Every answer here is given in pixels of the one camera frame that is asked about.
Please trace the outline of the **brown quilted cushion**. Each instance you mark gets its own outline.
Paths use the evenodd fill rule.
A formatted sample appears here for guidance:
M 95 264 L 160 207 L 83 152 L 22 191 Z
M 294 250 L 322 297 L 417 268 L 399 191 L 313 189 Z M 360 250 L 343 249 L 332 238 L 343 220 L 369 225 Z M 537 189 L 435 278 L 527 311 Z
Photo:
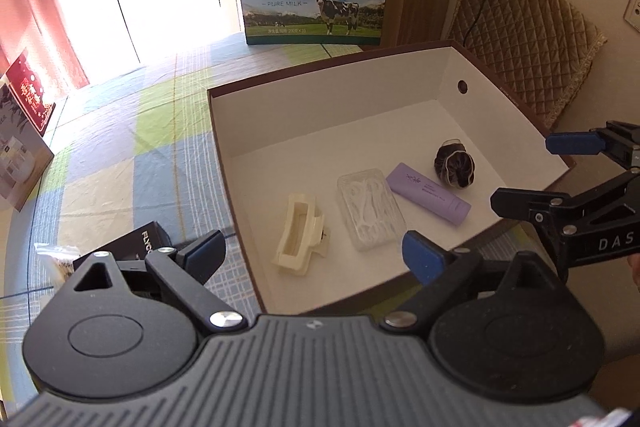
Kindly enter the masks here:
M 549 129 L 606 43 L 568 0 L 457 0 L 448 38 L 470 50 Z

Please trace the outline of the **red curtain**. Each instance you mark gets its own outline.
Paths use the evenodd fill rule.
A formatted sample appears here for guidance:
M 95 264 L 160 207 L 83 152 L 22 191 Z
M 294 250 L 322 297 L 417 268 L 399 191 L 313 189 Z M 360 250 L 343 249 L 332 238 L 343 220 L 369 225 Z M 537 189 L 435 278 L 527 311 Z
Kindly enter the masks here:
M 56 0 L 1 0 L 1 69 L 25 52 L 41 79 L 67 94 L 88 86 Z

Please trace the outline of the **dark brown hair scrunchie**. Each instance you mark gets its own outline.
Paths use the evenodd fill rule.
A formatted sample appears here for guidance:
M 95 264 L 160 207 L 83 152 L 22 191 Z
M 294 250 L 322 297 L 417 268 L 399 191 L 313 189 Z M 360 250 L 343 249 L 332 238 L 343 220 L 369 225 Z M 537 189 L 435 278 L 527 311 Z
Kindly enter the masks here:
M 459 139 L 447 140 L 439 147 L 434 169 L 442 184 L 467 188 L 475 179 L 475 161 Z

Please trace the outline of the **black shaver box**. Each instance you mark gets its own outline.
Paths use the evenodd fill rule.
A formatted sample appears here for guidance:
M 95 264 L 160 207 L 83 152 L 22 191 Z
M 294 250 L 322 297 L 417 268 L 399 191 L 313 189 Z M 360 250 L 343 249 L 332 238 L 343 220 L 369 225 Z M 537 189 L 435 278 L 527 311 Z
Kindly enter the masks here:
M 171 245 L 167 232 L 156 221 L 152 221 L 80 256 L 73 261 L 73 268 L 77 270 L 87 258 L 99 251 L 108 251 L 116 261 L 142 260 L 150 251 Z

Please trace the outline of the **grey humidifier box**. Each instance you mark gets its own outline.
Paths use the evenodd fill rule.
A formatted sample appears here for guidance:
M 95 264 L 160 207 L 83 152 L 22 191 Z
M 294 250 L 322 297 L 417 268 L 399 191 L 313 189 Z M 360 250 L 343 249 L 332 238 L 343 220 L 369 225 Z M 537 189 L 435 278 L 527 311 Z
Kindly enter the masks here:
M 1 77 L 0 130 L 1 198 L 21 211 L 54 155 L 29 121 L 6 76 Z

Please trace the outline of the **cotton swab plastic bag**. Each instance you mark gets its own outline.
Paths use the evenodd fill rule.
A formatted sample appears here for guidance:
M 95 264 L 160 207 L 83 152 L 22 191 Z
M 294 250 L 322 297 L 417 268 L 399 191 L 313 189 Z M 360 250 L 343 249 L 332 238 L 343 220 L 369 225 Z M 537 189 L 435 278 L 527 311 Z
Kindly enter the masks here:
M 62 286 L 74 273 L 74 262 L 81 256 L 75 246 L 35 243 L 35 251 L 50 280 L 58 286 Z

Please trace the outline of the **clear plastic floss pick box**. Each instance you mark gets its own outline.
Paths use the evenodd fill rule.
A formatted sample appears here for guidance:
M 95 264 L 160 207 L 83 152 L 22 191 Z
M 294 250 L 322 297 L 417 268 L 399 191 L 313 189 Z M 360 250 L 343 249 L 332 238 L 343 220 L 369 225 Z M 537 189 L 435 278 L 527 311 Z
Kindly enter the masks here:
M 380 169 L 344 174 L 336 187 L 343 221 L 357 251 L 400 242 L 406 221 Z

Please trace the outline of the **cream hair claw clip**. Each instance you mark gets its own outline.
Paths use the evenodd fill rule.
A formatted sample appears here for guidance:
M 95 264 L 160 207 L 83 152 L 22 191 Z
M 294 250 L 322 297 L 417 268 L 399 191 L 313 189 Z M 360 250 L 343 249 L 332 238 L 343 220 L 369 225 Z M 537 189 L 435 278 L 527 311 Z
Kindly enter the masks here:
M 313 255 L 326 257 L 329 241 L 326 216 L 314 195 L 292 193 L 288 195 L 284 230 L 271 262 L 284 272 L 303 277 Z

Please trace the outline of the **brown cardboard storage box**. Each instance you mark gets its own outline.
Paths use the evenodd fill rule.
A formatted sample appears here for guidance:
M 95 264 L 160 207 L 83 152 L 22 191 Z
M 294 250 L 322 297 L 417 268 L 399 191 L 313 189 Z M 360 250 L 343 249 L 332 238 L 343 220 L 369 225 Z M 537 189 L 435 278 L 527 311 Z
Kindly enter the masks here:
M 489 205 L 497 188 L 544 190 L 573 167 L 548 153 L 536 115 L 454 42 L 268 72 L 210 89 L 208 101 L 242 254 L 260 307 L 272 314 L 324 308 L 406 274 L 396 244 L 352 245 L 337 197 L 345 174 L 406 164 L 428 176 L 442 143 L 461 141 L 476 164 L 461 193 L 471 206 L 462 225 L 398 202 L 409 229 L 449 249 L 500 227 Z M 330 233 L 328 252 L 302 277 L 273 261 L 293 193 L 317 199 Z

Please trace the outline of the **plaid tablecloth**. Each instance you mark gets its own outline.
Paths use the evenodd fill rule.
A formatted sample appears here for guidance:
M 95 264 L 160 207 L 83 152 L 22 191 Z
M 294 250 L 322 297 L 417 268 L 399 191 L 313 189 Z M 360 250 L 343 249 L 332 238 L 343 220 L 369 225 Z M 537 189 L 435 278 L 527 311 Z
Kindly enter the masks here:
M 22 209 L 1 208 L 1 405 L 14 414 L 35 396 L 22 340 L 53 285 L 40 244 L 88 253 L 158 223 L 176 243 L 219 230 L 224 265 L 213 293 L 254 317 L 258 310 L 231 223 L 210 127 L 207 92 L 263 72 L 355 53 L 356 46 L 248 46 L 234 35 L 209 51 L 163 58 L 91 83 L 54 113 L 53 160 Z

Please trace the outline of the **red gift box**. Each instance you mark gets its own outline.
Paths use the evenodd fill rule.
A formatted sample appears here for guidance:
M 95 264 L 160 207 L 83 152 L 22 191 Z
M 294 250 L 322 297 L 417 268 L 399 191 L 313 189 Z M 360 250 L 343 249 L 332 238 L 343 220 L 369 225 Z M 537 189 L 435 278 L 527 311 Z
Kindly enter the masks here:
M 44 83 L 29 65 L 25 51 L 10 65 L 4 78 L 27 119 L 43 136 L 54 112 L 55 101 L 47 95 Z

